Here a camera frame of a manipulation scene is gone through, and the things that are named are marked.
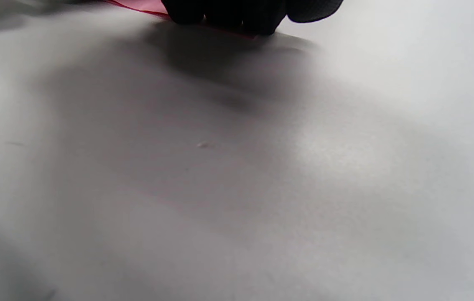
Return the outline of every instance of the white table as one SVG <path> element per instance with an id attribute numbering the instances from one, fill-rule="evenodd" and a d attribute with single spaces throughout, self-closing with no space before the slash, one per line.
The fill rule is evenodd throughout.
<path id="1" fill-rule="evenodd" d="M 474 301 L 474 1 L 279 32 L 4 20 L 0 301 Z"/>

